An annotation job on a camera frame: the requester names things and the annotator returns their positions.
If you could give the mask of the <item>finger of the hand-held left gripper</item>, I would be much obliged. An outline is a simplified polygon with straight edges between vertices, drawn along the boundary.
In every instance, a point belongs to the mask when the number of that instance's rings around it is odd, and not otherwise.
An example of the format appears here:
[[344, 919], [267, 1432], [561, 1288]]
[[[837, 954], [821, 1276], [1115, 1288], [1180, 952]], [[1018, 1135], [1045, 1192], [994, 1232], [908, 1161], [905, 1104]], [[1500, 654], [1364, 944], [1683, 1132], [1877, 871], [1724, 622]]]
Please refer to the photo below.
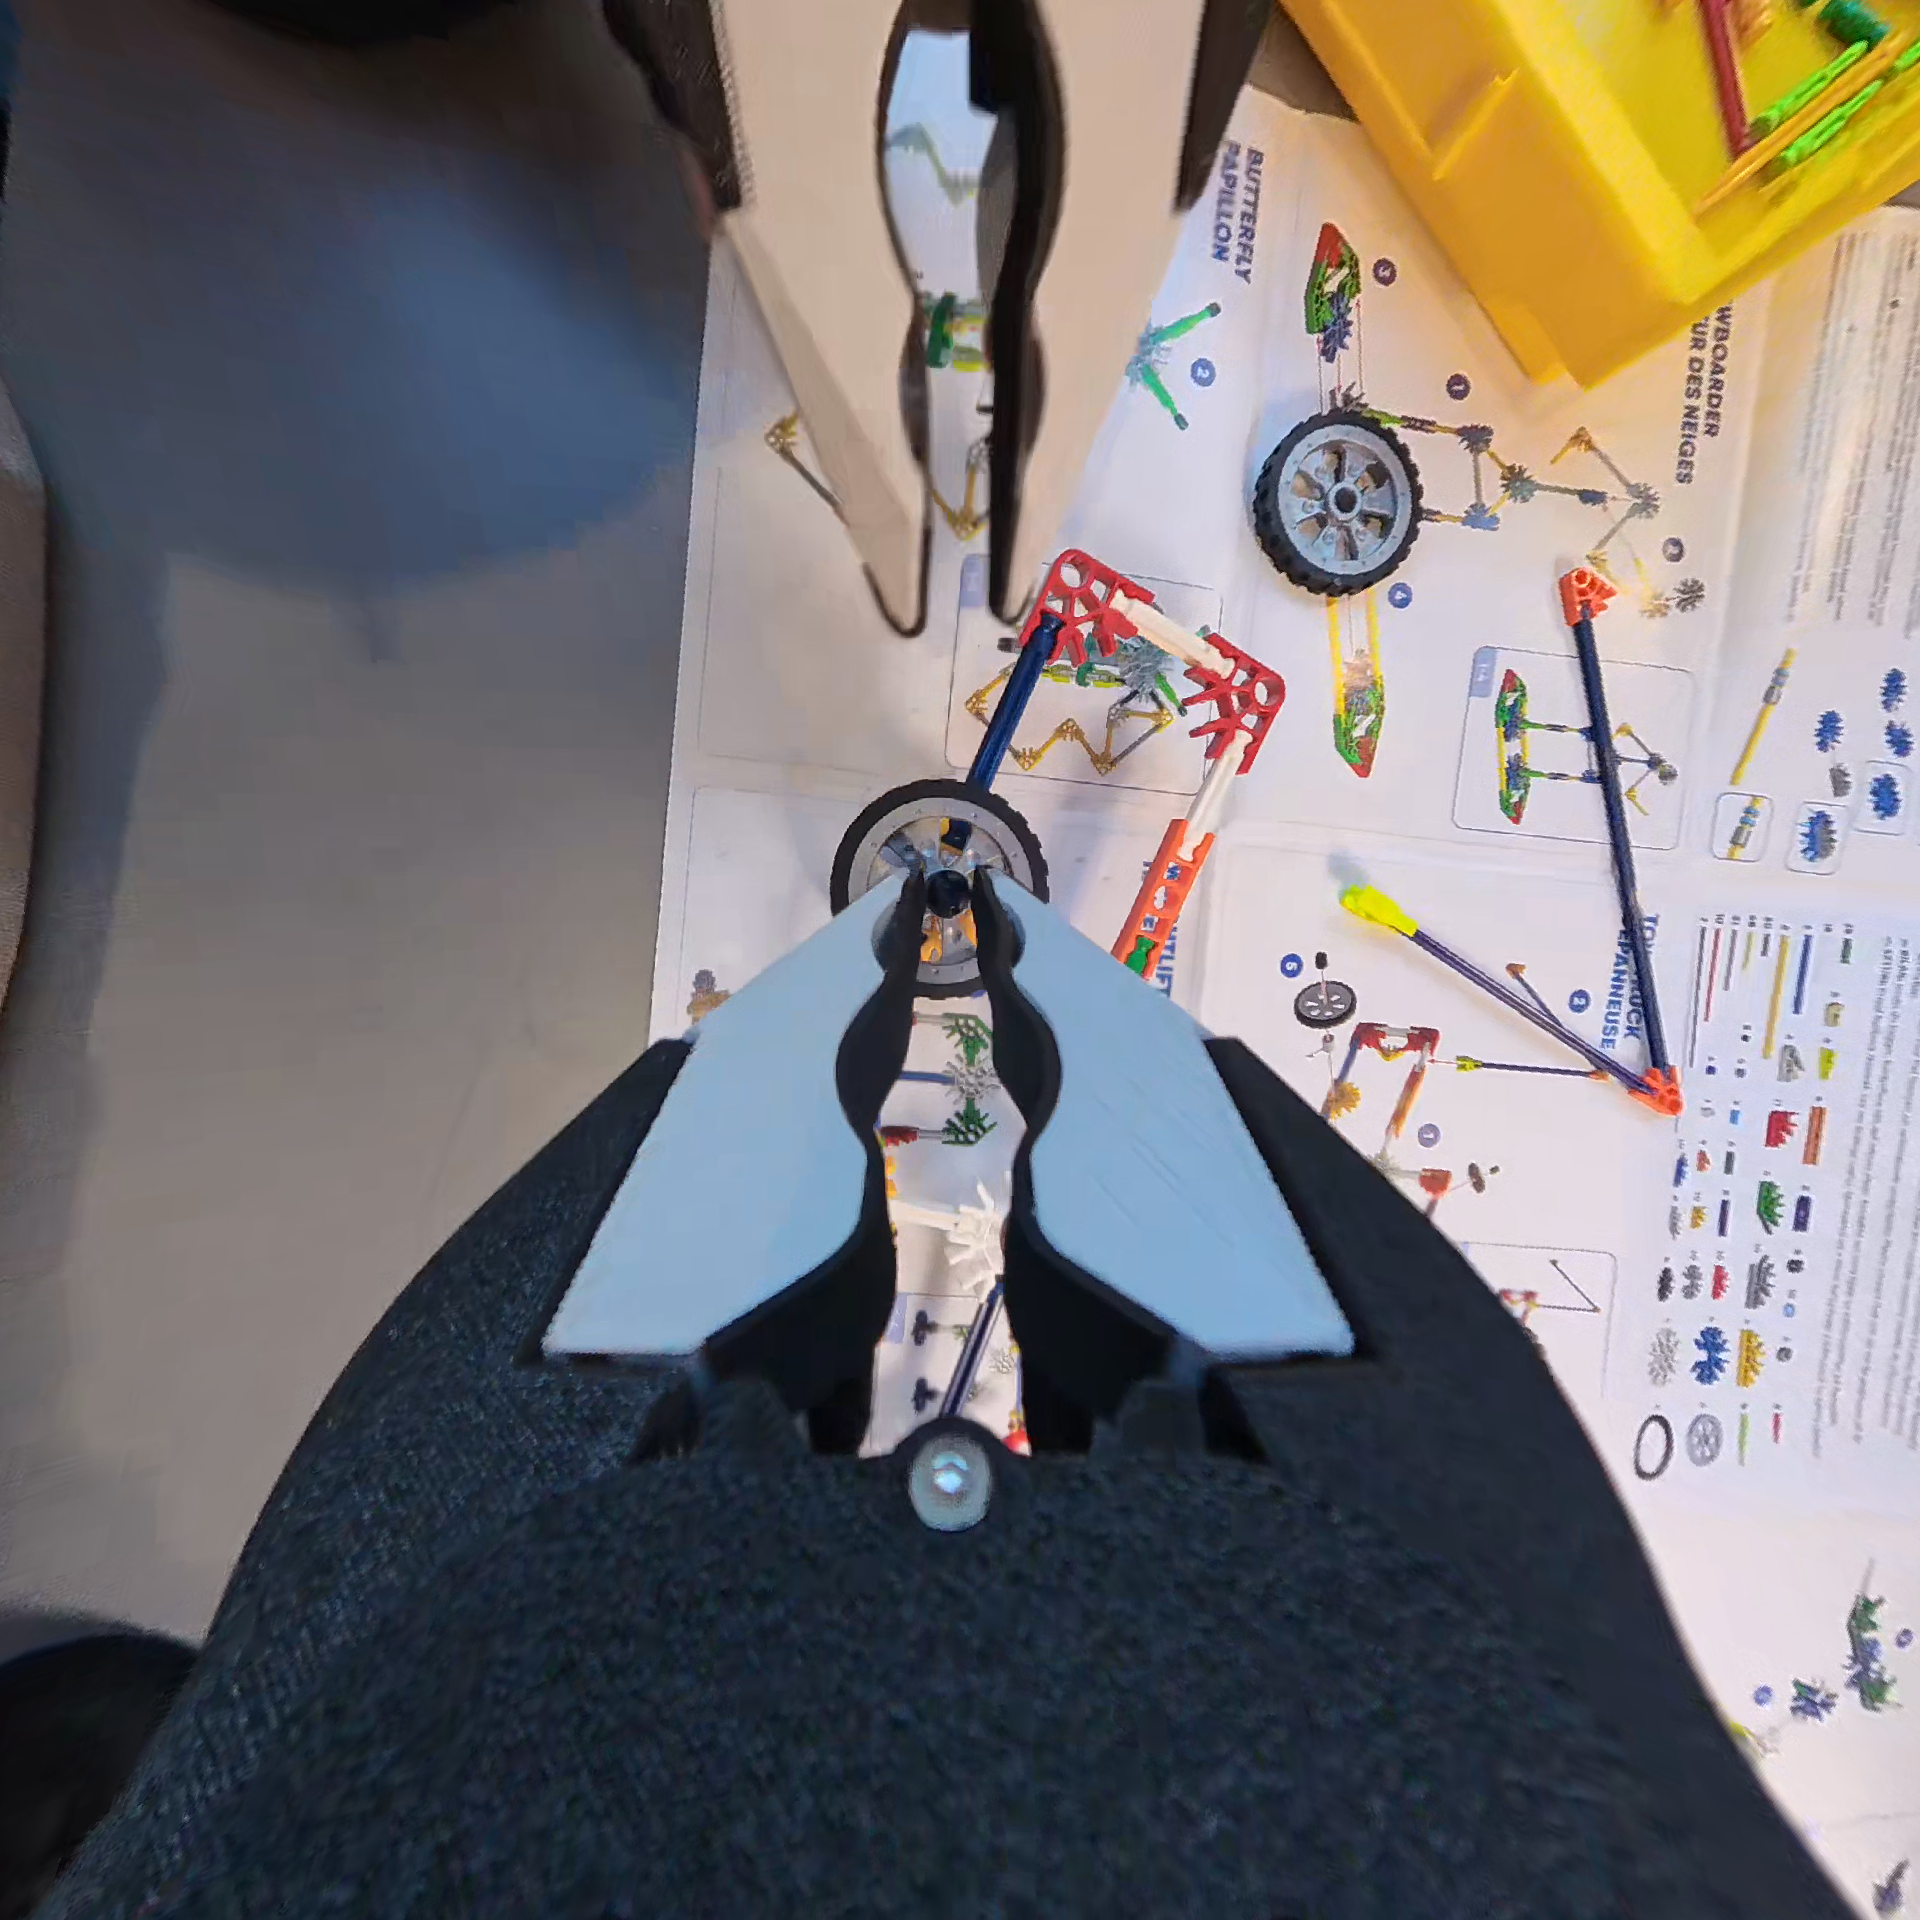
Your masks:
[[927, 474], [901, 404], [918, 324], [880, 178], [897, 4], [724, 4], [741, 205], [724, 218], [885, 621], [927, 615]]
[[1205, 4], [983, 4], [980, 104], [1015, 141], [990, 298], [993, 605], [1015, 616], [1058, 548], [1180, 236]]

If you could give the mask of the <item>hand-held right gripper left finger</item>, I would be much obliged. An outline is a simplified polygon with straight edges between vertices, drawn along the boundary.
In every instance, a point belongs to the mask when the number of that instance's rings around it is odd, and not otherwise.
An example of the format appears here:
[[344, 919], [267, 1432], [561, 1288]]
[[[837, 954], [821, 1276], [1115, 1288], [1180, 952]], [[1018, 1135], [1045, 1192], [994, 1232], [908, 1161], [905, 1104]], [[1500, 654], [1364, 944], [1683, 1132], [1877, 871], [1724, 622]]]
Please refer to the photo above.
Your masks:
[[895, 878], [684, 1044], [657, 1116], [545, 1325], [548, 1358], [763, 1381], [814, 1444], [857, 1444], [895, 1309], [878, 1115], [911, 1038], [927, 879]]

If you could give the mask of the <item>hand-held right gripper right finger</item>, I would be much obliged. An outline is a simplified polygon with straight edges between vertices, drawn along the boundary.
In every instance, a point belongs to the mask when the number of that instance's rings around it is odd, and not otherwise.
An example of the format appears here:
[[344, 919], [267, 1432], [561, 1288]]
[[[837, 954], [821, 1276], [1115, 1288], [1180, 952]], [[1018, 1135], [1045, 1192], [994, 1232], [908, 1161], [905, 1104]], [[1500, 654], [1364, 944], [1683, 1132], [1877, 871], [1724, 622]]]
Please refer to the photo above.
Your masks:
[[1225, 1369], [1358, 1339], [1211, 1038], [1015, 879], [978, 874], [975, 931], [1024, 1124], [1004, 1299], [1030, 1441], [1147, 1405], [1168, 1444], [1241, 1444]]

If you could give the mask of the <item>small black toy wheel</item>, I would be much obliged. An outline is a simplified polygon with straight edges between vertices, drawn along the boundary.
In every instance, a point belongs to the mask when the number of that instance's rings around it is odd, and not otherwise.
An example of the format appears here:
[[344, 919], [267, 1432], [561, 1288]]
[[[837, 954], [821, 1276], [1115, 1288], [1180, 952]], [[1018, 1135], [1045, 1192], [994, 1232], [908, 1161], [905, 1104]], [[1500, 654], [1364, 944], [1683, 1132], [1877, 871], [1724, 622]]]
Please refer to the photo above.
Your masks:
[[1288, 428], [1248, 506], [1267, 561], [1323, 596], [1361, 594], [1401, 571], [1427, 518], [1407, 444], [1358, 405]]
[[830, 905], [843, 911], [897, 874], [927, 878], [918, 991], [973, 996], [980, 991], [978, 871], [1013, 878], [1050, 901], [1041, 841], [1013, 804], [970, 779], [911, 779], [880, 794], [843, 835]]

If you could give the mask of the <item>yellow plastic bin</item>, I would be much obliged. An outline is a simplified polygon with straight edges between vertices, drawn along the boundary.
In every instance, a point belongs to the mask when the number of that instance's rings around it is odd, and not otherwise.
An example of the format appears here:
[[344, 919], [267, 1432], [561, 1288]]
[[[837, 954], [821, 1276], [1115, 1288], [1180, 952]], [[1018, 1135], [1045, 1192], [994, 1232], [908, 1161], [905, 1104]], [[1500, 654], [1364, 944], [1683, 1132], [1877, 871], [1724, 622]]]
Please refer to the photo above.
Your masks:
[[[1831, 58], [1775, 4], [1763, 106]], [[1918, 71], [1807, 165], [1730, 165], [1694, 4], [1287, 4], [1523, 372], [1594, 386], [1918, 181]]]

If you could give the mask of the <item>colourful construction toy model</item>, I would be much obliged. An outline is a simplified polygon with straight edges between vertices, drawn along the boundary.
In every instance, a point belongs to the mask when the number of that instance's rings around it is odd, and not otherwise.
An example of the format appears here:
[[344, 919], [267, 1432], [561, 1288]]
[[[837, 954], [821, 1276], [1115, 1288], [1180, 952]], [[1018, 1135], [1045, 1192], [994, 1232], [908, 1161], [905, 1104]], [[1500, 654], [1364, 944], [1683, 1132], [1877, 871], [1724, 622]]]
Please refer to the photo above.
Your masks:
[[[1188, 632], [1168, 621], [1138, 584], [1094, 564], [1093, 555], [1073, 548], [1051, 564], [1041, 588], [1041, 602], [1027, 621], [1015, 654], [1004, 674], [990, 686], [993, 706], [990, 714], [983, 714], [983, 731], [973, 748], [965, 772], [960, 776], [938, 779], [970, 779], [1005, 799], [998, 792], [1005, 762], [1015, 762], [1024, 772], [1027, 762], [1044, 751], [1041, 745], [1020, 745], [1020, 725], [1031, 698], [1051, 682], [1093, 682], [1098, 692], [1113, 695], [1104, 744], [1090, 745], [1098, 772], [1117, 768], [1124, 755], [1147, 744], [1150, 728], [1167, 728], [1193, 706], [1211, 709], [1210, 718], [1195, 721], [1193, 725], [1195, 736], [1205, 744], [1197, 794], [1185, 815], [1175, 816], [1167, 828], [1161, 848], [1143, 874], [1135, 914], [1124, 926], [1115, 949], [1115, 961], [1153, 985], [1153, 974], [1161, 965], [1167, 938], [1178, 926], [1188, 885], [1211, 852], [1218, 806], [1225, 799], [1228, 785], [1243, 774], [1247, 762], [1257, 755], [1260, 739], [1284, 704], [1284, 681], [1238, 652], [1228, 641], [1205, 628]], [[1020, 1116], [1013, 1095], [1004, 1092], [998, 1078], [994, 1012], [985, 982], [980, 982], [980, 991], [973, 996], [923, 996], [918, 991], [914, 1024], [938, 1029], [948, 1046], [944, 1069], [908, 1062], [901, 1071], [904, 1084], [945, 1088], [948, 1115], [940, 1129], [944, 1142], [973, 1151], [1005, 1121]], [[1018, 1145], [1020, 1141], [1013, 1142], [1013, 1189]], [[1004, 1245], [1013, 1224], [1013, 1189], [1005, 1208], [998, 1208], [990, 1192], [983, 1192], [978, 1208], [954, 1208], [948, 1215], [901, 1204], [901, 1216], [930, 1219], [948, 1229], [951, 1262], [985, 1274], [983, 1306], [970, 1328], [954, 1374], [948, 1378], [948, 1394], [944, 1399], [944, 1418], [948, 1419], [973, 1414], [978, 1351], [994, 1339], [994, 1325], [1000, 1319], [1005, 1319], [1005, 1336], [1020, 1365], [1013, 1316], [1004, 1299]], [[1020, 1391], [1013, 1411], [1013, 1448], [1065, 1454], [1093, 1446], [1031, 1444]], [[1257, 1454], [1257, 1446], [1247, 1436], [1241, 1444], [1195, 1446], [1228, 1454]]]

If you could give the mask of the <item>pile of colourful rods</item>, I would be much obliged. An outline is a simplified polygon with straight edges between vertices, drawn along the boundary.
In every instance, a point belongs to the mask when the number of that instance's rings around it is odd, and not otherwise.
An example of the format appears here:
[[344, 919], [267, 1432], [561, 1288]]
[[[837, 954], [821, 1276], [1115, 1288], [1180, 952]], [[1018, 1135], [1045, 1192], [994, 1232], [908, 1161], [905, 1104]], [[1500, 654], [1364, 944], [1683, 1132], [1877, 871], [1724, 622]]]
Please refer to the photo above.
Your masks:
[[1775, 22], [1775, 4], [1698, 4], [1708, 79], [1730, 165], [1694, 204], [1694, 218], [1744, 185], [1775, 181], [1844, 138], [1894, 84], [1918, 71], [1918, 29], [1894, 25], [1874, 4], [1801, 4], [1831, 54], [1763, 106], [1747, 96], [1741, 52]]

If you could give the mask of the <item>grey desk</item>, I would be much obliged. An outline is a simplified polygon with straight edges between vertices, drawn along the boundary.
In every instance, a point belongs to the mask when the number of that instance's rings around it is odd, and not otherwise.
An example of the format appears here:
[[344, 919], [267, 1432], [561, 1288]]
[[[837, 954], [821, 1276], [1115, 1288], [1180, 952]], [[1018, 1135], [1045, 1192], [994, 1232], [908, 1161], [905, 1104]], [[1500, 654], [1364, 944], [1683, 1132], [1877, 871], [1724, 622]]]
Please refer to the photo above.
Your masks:
[[18, 4], [57, 502], [8, 1585], [203, 1639], [48, 1916], [1855, 1916], [1475, 1261], [1200, 1021], [1350, 1316], [1257, 1454], [548, 1358], [684, 1044], [980, 728], [594, 4]]

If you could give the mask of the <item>printed instruction sheet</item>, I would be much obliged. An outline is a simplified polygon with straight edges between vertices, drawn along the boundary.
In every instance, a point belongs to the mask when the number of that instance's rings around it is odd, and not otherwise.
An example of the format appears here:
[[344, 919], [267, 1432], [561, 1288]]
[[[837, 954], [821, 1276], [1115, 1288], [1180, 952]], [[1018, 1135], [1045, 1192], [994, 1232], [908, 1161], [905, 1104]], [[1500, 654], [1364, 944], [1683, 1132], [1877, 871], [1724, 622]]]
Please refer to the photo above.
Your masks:
[[[1420, 535], [1347, 596], [1251, 489], [1367, 408]], [[1918, 218], [1531, 389], [1361, 131], [1247, 92], [1063, 532], [1284, 674], [1154, 982], [1475, 1261], [1654, 1541], [1734, 1739], [1918, 1914]], [[1557, 579], [1588, 564], [1664, 1116], [1340, 905], [1645, 1065]]]

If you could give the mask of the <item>blue rod V-shaped assembly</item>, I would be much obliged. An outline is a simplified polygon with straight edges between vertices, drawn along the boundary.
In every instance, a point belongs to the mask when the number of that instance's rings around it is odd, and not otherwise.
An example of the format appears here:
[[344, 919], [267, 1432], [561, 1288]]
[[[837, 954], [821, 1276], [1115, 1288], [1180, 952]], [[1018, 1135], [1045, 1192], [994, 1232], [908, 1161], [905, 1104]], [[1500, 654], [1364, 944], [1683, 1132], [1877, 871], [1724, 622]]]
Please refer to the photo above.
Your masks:
[[1683, 1115], [1683, 1084], [1677, 1075], [1677, 1065], [1673, 1062], [1673, 1051], [1665, 1044], [1665, 1021], [1660, 1015], [1660, 994], [1658, 994], [1658, 976], [1654, 976], [1654, 964], [1653, 964], [1653, 949], [1645, 941], [1645, 919], [1644, 919], [1644, 901], [1637, 888], [1637, 862], [1634, 862], [1634, 845], [1633, 845], [1633, 828], [1625, 821], [1625, 798], [1623, 798], [1623, 784], [1621, 784], [1621, 755], [1615, 745], [1615, 722], [1610, 714], [1607, 704], [1607, 682], [1603, 682], [1603, 669], [1601, 669], [1601, 652], [1598, 652], [1598, 615], [1610, 608], [1615, 601], [1618, 588], [1588, 564], [1580, 564], [1560, 574], [1557, 579], [1557, 594], [1560, 594], [1560, 611], [1565, 616], [1565, 626], [1573, 632], [1573, 645], [1574, 645], [1574, 659], [1578, 659], [1578, 674], [1583, 686], [1583, 701], [1588, 712], [1588, 755], [1593, 755], [1593, 768], [1594, 768], [1594, 785], [1601, 792], [1601, 809], [1607, 816], [1607, 845], [1613, 856], [1613, 871], [1615, 871], [1615, 891], [1621, 902], [1621, 934], [1625, 941], [1628, 952], [1628, 982], [1637, 988], [1640, 1012], [1644, 1012], [1644, 1048], [1645, 1048], [1645, 1065], [1644, 1069], [1625, 1069], [1618, 1055], [1601, 1048], [1598, 1044], [1583, 1039], [1574, 1035], [1563, 1021], [1551, 1016], [1547, 1008], [1535, 1006], [1520, 988], [1514, 985], [1500, 985], [1487, 969], [1478, 969], [1473, 961], [1467, 961], [1461, 952], [1451, 946], [1441, 944], [1424, 922], [1418, 922], [1407, 909], [1384, 894], [1377, 885], [1370, 882], [1350, 882], [1340, 891], [1340, 905], [1370, 922], [1381, 926], [1387, 931], [1395, 931], [1404, 938], [1410, 946], [1418, 952], [1427, 952], [1434, 958], [1441, 965], [1448, 971], [1461, 974], [1467, 982], [1480, 988], [1484, 994], [1494, 996], [1504, 1008], [1518, 1015], [1520, 1021], [1531, 1024], [1537, 1032], [1548, 1035], [1548, 1039], [1565, 1046], [1573, 1055], [1583, 1061], [1588, 1071], [1598, 1071], [1610, 1081], [1615, 1081], [1628, 1098], [1640, 1099], [1653, 1112], [1664, 1116], [1680, 1116]]

